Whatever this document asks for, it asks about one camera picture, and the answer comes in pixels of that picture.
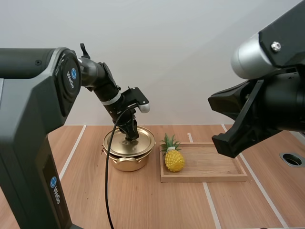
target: screw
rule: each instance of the screw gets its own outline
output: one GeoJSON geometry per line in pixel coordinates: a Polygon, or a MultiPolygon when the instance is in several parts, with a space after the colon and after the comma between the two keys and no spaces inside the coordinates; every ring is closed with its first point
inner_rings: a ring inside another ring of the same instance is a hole
{"type": "Polygon", "coordinates": [[[36,61],[35,61],[35,64],[36,64],[36,65],[41,65],[41,60],[36,60],[36,61]]]}
{"type": "Polygon", "coordinates": [[[273,42],[271,44],[271,49],[274,51],[274,52],[279,52],[281,50],[281,44],[279,42],[273,42]]]}

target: blue logo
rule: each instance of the blue logo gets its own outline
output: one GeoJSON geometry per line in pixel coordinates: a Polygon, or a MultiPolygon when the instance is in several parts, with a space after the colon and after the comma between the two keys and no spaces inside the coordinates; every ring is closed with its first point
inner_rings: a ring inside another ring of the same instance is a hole
{"type": "Polygon", "coordinates": [[[76,77],[77,77],[77,73],[76,73],[76,70],[75,70],[75,68],[72,68],[72,70],[71,70],[71,73],[72,73],[72,79],[76,79],[76,77]]]}
{"type": "Polygon", "coordinates": [[[51,182],[50,182],[50,187],[54,188],[56,186],[56,182],[57,182],[57,178],[56,177],[52,177],[51,182]]]}

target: pot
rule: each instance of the pot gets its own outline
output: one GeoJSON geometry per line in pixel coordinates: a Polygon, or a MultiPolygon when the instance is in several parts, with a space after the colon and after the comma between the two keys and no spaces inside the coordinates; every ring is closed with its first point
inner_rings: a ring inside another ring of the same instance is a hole
{"type": "MultiPolygon", "coordinates": [[[[126,135],[118,128],[114,132],[109,159],[113,167],[120,171],[131,172],[145,166],[156,144],[152,132],[140,126],[137,129],[139,138],[131,142],[125,140],[126,135]]],[[[105,154],[107,154],[110,136],[111,132],[104,138],[103,152],[105,154]]]]}

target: gold lid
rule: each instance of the gold lid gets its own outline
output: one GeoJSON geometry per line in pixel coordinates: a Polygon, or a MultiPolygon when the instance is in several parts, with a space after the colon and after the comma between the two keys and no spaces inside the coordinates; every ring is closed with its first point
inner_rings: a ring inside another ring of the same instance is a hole
{"type": "MultiPolygon", "coordinates": [[[[111,136],[110,131],[104,138],[104,147],[108,150],[111,136]]],[[[125,140],[126,135],[117,128],[113,135],[110,153],[116,156],[139,156],[149,152],[156,144],[156,140],[148,129],[138,126],[139,138],[134,141],[125,140]]]]}

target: silver cylinder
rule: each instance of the silver cylinder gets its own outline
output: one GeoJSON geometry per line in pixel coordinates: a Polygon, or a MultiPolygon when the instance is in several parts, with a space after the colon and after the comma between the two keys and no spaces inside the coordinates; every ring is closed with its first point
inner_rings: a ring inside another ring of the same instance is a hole
{"type": "Polygon", "coordinates": [[[246,80],[263,77],[277,69],[261,48],[258,34],[239,46],[231,58],[231,66],[239,77],[246,80]]]}

